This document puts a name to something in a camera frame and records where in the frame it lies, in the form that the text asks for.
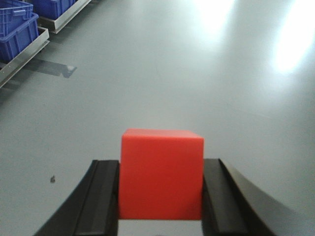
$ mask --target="red cube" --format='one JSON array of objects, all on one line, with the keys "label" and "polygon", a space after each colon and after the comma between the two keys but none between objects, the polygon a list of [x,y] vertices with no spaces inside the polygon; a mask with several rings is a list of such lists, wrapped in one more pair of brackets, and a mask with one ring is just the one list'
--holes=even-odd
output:
[{"label": "red cube", "polygon": [[204,139],[185,130],[128,129],[122,136],[121,219],[201,219]]}]

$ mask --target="metal shelf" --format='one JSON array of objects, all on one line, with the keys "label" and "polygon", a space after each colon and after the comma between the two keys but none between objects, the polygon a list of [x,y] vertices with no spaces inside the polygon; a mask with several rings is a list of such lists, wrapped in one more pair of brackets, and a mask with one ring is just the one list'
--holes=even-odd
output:
[{"label": "metal shelf", "polygon": [[38,27],[39,36],[8,64],[0,65],[0,88],[5,85],[23,66],[39,53],[48,43],[48,30]]},{"label": "metal shelf", "polygon": [[40,16],[38,24],[47,28],[51,33],[59,33],[59,31],[61,31],[91,1],[92,0],[78,0],[56,20]]}]

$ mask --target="dark speck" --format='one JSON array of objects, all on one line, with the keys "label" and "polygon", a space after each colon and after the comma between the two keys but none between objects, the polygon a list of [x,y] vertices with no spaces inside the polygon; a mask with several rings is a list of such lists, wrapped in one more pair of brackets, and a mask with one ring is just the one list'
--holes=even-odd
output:
[{"label": "dark speck", "polygon": [[51,182],[51,183],[56,182],[56,178],[55,178],[55,176],[52,176],[52,177],[50,178],[50,182]]}]

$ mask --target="blue plastic crate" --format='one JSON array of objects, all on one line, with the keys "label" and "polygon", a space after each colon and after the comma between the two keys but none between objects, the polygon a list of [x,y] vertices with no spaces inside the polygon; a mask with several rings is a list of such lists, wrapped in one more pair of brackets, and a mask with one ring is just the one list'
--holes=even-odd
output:
[{"label": "blue plastic crate", "polygon": [[60,17],[74,3],[75,0],[32,0],[35,12],[52,20]]},{"label": "blue plastic crate", "polygon": [[5,37],[0,37],[0,60],[9,62],[38,37],[38,15],[21,24]]},{"label": "blue plastic crate", "polygon": [[0,37],[32,17],[33,5],[18,0],[0,0]]}]

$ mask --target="epoxy floor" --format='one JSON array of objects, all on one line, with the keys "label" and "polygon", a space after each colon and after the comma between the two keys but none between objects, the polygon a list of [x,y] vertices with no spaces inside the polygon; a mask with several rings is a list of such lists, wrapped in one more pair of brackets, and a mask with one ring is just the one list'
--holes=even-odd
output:
[{"label": "epoxy floor", "polygon": [[[315,219],[314,7],[94,0],[0,89],[0,235],[35,233],[129,127],[191,130],[206,158]],[[121,221],[119,235],[202,231]]]}]

